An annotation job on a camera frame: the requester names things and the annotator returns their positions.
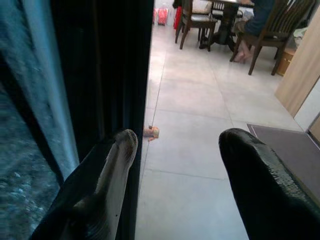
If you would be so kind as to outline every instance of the person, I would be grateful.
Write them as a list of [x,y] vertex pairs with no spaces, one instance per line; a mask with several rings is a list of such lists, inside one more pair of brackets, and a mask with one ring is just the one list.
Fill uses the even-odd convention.
[[[242,4],[250,5],[254,3],[254,17],[249,20],[238,21],[234,25],[234,32],[239,35],[242,33],[259,36],[263,30],[269,14],[274,6],[275,0],[241,0]],[[244,62],[252,55],[245,40],[242,40],[239,46],[239,51],[234,58],[235,62]]]

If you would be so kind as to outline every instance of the wall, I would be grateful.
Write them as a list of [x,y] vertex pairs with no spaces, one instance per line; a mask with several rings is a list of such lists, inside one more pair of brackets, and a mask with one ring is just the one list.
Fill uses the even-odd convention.
[[295,121],[306,131],[320,113],[320,80],[318,78],[313,89],[295,115]]

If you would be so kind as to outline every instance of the bare foot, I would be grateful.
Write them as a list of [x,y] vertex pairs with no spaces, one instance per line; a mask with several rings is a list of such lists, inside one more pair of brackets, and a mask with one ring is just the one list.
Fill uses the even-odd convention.
[[234,58],[234,62],[239,63],[245,57],[245,53],[243,51],[239,51]]

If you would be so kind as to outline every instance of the tile floor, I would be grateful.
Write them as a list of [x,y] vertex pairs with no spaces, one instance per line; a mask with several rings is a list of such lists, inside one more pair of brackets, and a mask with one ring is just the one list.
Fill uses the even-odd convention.
[[262,49],[249,76],[250,63],[229,62],[227,47],[200,50],[197,33],[180,50],[172,27],[153,29],[144,125],[160,137],[142,143],[136,240],[248,239],[219,134],[247,123],[301,131],[274,96],[275,49]]

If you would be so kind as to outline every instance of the gray rug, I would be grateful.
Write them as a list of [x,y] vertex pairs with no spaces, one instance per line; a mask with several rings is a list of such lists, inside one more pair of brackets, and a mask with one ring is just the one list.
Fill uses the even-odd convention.
[[320,148],[304,132],[248,124],[254,136],[269,145],[320,201]]

